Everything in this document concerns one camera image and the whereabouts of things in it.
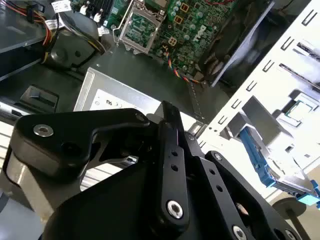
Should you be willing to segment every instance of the green circuit board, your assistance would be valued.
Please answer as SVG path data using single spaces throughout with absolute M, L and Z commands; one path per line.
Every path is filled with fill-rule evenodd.
M 140 46 L 147 47 L 151 34 L 156 30 L 154 24 L 138 14 L 133 14 L 131 21 L 125 36 Z
M 228 4 L 210 5 L 205 0 L 169 0 L 164 8 L 158 6 L 158 10 L 163 9 L 166 12 L 166 18 L 148 54 L 166 61 L 163 46 L 168 46 L 173 66 L 185 74 L 194 76 L 197 63 L 210 47 L 237 2 L 235 0 Z M 113 13 L 108 19 L 108 27 L 118 26 L 128 4 L 124 0 L 115 1 Z M 154 8 L 156 4 L 155 1 L 146 0 L 145 5 L 147 8 Z M 154 25 L 147 19 L 142 19 L 142 16 L 132 19 L 127 37 L 145 47 Z

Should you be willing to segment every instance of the power supply label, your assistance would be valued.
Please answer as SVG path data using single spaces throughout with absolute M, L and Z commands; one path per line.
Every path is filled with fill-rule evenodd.
M 111 95 L 101 89 L 96 91 L 90 110 L 110 110 L 110 109 L 141 109 L 128 103 L 114 95 Z

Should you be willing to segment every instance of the motherboard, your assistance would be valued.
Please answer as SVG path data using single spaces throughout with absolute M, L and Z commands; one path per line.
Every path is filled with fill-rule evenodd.
M 107 28 L 135 54 L 167 61 L 193 78 L 238 0 L 115 0 Z

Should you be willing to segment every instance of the black plastic bracket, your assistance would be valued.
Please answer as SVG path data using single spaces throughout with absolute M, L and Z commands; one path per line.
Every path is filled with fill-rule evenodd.
M 35 133 L 39 125 L 49 126 L 52 135 L 43 137 Z M 67 182 L 84 171 L 96 134 L 147 126 L 149 120 L 135 109 L 28 115 L 17 121 L 10 147 L 22 163 Z

